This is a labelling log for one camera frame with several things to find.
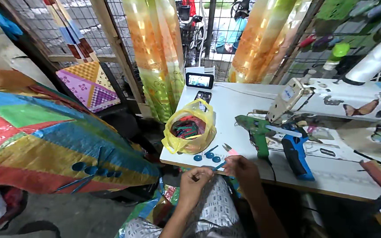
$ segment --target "sewing machine label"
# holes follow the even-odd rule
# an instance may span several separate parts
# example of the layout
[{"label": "sewing machine label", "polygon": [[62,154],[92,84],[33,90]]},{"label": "sewing machine label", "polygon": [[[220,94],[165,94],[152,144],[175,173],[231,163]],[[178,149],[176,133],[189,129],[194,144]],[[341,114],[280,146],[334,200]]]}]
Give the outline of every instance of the sewing machine label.
[{"label": "sewing machine label", "polygon": [[282,99],[287,102],[293,97],[294,94],[295,92],[293,91],[292,87],[288,85],[282,92]]}]

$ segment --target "green hot glue gun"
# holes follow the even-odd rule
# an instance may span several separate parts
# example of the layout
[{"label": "green hot glue gun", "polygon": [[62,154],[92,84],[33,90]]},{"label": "green hot glue gun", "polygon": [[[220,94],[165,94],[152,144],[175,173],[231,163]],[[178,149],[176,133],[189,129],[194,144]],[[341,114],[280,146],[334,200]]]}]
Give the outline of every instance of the green hot glue gun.
[{"label": "green hot glue gun", "polygon": [[265,134],[270,131],[265,126],[270,123],[263,119],[243,115],[236,116],[235,119],[239,126],[249,131],[249,140],[255,144],[255,148],[258,151],[257,157],[267,160],[271,165],[268,159],[267,141],[265,140]]}]

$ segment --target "phone screen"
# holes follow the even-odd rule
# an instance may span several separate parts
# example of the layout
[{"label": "phone screen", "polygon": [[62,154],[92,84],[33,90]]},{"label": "phone screen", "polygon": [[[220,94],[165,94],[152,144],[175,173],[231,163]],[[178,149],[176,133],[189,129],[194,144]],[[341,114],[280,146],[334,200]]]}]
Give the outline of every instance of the phone screen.
[{"label": "phone screen", "polygon": [[209,86],[209,76],[200,76],[200,75],[189,75],[189,84],[194,86],[202,86],[202,87],[208,87]]},{"label": "phone screen", "polygon": [[[211,100],[211,93],[209,92],[204,92],[204,91],[198,91],[198,93],[196,94],[196,97],[195,97],[195,100],[198,99],[198,98],[201,98],[202,100],[206,101],[207,103],[209,103],[209,101]],[[203,111],[207,111],[207,107],[202,104],[202,103],[199,103],[199,109],[203,110]]]}]

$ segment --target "blue plastic disc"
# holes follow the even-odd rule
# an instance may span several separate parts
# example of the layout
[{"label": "blue plastic disc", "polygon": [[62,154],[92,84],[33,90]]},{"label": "blue plastic disc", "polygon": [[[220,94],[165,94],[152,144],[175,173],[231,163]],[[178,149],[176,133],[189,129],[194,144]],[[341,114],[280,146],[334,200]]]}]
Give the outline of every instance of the blue plastic disc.
[{"label": "blue plastic disc", "polygon": [[209,152],[209,153],[205,154],[205,156],[207,157],[207,159],[212,159],[212,158],[214,158],[214,153]]},{"label": "blue plastic disc", "polygon": [[214,156],[214,158],[213,158],[213,162],[218,163],[218,162],[220,162],[220,161],[221,161],[221,159],[220,159],[219,156]]},{"label": "blue plastic disc", "polygon": [[96,166],[89,166],[85,168],[85,173],[88,175],[94,175],[98,171],[98,167]]},{"label": "blue plastic disc", "polygon": [[202,155],[200,155],[200,154],[195,155],[195,156],[193,157],[193,160],[194,160],[194,161],[201,161],[201,160],[202,160]]},{"label": "blue plastic disc", "polygon": [[82,171],[86,168],[86,163],[85,162],[77,162],[77,163],[74,163],[72,166],[71,166],[71,169],[73,171]]},{"label": "blue plastic disc", "polygon": [[106,176],[107,173],[108,173],[108,169],[98,169],[95,174],[98,176]]},{"label": "blue plastic disc", "polygon": [[106,176],[107,176],[107,178],[109,178],[109,177],[114,176],[115,173],[116,172],[114,172],[114,171],[109,171]]}]

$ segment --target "white roll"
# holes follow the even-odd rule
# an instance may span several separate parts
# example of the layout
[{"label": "white roll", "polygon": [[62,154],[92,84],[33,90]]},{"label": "white roll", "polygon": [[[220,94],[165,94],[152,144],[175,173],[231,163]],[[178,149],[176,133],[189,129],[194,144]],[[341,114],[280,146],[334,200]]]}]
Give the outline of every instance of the white roll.
[{"label": "white roll", "polygon": [[365,83],[381,71],[381,42],[345,76],[352,81]]}]

